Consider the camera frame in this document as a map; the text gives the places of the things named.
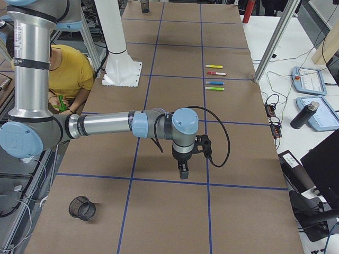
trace yellow marker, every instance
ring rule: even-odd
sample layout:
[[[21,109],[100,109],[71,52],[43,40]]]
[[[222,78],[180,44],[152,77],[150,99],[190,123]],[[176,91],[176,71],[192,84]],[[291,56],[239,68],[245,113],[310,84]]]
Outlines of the yellow marker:
[[[206,68],[223,69],[222,65],[205,65]]]
[[[207,86],[207,87],[205,87],[205,90],[223,91],[225,89],[223,87],[210,87],[210,86]]]

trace yellow shirt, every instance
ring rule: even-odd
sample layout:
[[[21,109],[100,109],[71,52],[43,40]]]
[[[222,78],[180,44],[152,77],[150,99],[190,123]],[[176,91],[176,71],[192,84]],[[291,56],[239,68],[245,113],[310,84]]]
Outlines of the yellow shirt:
[[[94,70],[85,55],[66,45],[52,45],[61,49],[60,66],[49,71],[49,90],[64,99],[74,99],[81,88],[91,90],[94,82]]]

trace white desk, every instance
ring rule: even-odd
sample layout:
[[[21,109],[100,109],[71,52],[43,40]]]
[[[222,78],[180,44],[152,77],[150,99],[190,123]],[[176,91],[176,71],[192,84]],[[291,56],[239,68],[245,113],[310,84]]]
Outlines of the white desk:
[[[262,17],[262,16],[251,16],[248,24],[243,24],[245,35],[247,38],[248,47],[251,51],[251,57],[253,60],[260,60],[263,53],[269,43],[269,40],[275,30],[275,27],[279,21],[279,17]],[[287,27],[282,39],[279,42],[275,54],[277,57],[272,59],[272,61],[277,59],[286,59],[294,58],[303,53],[306,53],[313,47],[312,42],[307,37],[304,29],[299,23],[297,18],[292,18],[289,26]],[[266,74],[269,71],[275,72],[279,75],[291,75],[291,70],[294,66],[301,66],[315,69],[324,69],[325,66],[314,65],[311,57],[316,50],[313,49],[308,55],[301,56],[297,59],[285,60],[271,62],[263,77],[261,78],[259,85],[261,91],[271,95],[273,92],[269,86],[269,83],[266,78]],[[255,69],[258,67],[259,61],[253,61]],[[326,83],[335,83],[333,77],[328,70],[322,71],[324,81]],[[272,84],[272,87],[275,91],[286,95],[289,92],[292,81],[291,77],[280,77],[275,74],[269,74],[269,78]],[[338,86],[326,86],[327,95],[326,99],[331,104],[334,110],[339,110],[339,87]],[[316,132],[307,125],[304,125],[301,129],[296,130],[290,126],[291,120],[298,114],[299,109],[296,106],[296,98],[308,96],[307,94],[302,94],[296,92],[294,87],[292,87],[291,92],[288,96],[288,101],[286,108],[283,111],[284,105],[278,104],[275,113],[277,117],[282,119],[283,111],[283,121],[282,121],[282,138],[280,139],[280,146],[277,149],[277,153],[281,153],[285,150],[290,150],[297,159],[303,157],[310,149],[318,145],[326,137],[328,137],[332,131],[326,132]],[[263,94],[263,100],[266,101],[266,96]],[[269,102],[275,102],[275,98],[272,98]],[[280,102],[284,102],[284,97],[280,96]],[[315,253],[312,251],[317,251],[323,249],[326,243],[326,239],[322,239],[317,242],[310,242],[305,233],[300,234],[302,244],[304,247],[304,252],[307,254]],[[339,250],[339,235],[331,236],[329,245],[327,248],[327,254],[337,254]]]

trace black bottle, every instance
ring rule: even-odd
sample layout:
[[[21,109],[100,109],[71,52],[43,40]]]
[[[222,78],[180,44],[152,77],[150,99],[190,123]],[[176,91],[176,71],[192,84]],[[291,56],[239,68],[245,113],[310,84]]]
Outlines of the black bottle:
[[[318,102],[311,102],[306,105],[291,121],[291,126],[295,129],[300,129],[311,118],[311,116],[317,112],[318,108]]]
[[[149,0],[140,0],[142,13],[149,12]]]

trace hand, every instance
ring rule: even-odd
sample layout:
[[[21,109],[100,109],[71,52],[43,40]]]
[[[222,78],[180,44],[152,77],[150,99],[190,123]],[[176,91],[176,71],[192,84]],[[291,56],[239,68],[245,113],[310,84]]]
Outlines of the hand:
[[[65,105],[66,105],[67,107],[69,107],[69,102],[68,102],[68,100],[63,99],[63,103],[65,103]]]
[[[61,105],[60,105],[60,101],[59,101],[58,97],[53,96],[53,97],[49,98],[48,102],[54,107],[54,109],[56,111],[59,111],[58,107],[61,106]]]
[[[61,115],[72,115],[73,113],[70,110],[66,110],[60,113]]]

